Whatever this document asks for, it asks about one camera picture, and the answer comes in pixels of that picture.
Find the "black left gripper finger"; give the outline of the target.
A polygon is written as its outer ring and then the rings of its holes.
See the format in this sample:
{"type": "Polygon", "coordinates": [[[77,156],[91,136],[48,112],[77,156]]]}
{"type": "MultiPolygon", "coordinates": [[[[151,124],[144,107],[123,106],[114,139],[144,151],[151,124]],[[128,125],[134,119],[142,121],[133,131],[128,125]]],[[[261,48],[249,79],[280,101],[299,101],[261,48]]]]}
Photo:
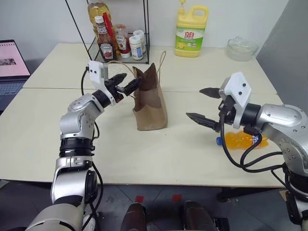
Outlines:
{"type": "Polygon", "coordinates": [[[116,74],[109,79],[109,86],[118,86],[126,78],[127,73],[116,74]]]}
{"type": "Polygon", "coordinates": [[[141,78],[135,78],[134,80],[130,81],[125,87],[120,88],[120,92],[129,96],[134,91],[136,91],[141,84],[141,78]]]}

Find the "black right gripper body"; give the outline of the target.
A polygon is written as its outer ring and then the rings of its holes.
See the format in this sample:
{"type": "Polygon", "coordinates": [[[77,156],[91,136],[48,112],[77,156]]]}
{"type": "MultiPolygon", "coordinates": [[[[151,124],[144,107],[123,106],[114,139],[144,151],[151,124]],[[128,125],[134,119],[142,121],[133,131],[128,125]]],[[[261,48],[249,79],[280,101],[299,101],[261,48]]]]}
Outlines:
{"type": "Polygon", "coordinates": [[[219,118],[224,117],[224,123],[232,125],[234,123],[236,109],[234,107],[235,100],[231,96],[227,96],[226,99],[222,100],[219,109],[219,118]]]}

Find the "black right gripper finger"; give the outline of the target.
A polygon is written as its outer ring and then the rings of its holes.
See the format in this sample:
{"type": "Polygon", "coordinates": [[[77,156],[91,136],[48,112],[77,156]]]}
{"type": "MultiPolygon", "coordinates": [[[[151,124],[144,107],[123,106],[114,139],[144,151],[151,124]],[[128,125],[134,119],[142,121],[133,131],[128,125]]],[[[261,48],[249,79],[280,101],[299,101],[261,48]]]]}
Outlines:
{"type": "Polygon", "coordinates": [[[198,113],[186,113],[186,116],[188,116],[188,118],[201,126],[210,128],[215,132],[220,132],[220,124],[215,120],[208,119],[204,115],[198,113]]]}
{"type": "Polygon", "coordinates": [[[220,99],[219,88],[204,88],[199,90],[200,93],[215,99],[220,99]]]}

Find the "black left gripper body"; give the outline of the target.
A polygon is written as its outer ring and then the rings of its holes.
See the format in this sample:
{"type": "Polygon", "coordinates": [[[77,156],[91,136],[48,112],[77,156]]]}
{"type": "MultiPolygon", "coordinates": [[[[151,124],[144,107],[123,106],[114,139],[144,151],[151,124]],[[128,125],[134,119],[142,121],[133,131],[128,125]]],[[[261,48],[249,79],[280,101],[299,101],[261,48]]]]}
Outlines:
{"type": "Polygon", "coordinates": [[[119,103],[124,98],[122,93],[119,93],[116,88],[121,82],[121,80],[116,80],[113,78],[104,82],[107,90],[111,93],[116,103],[119,103]]]}

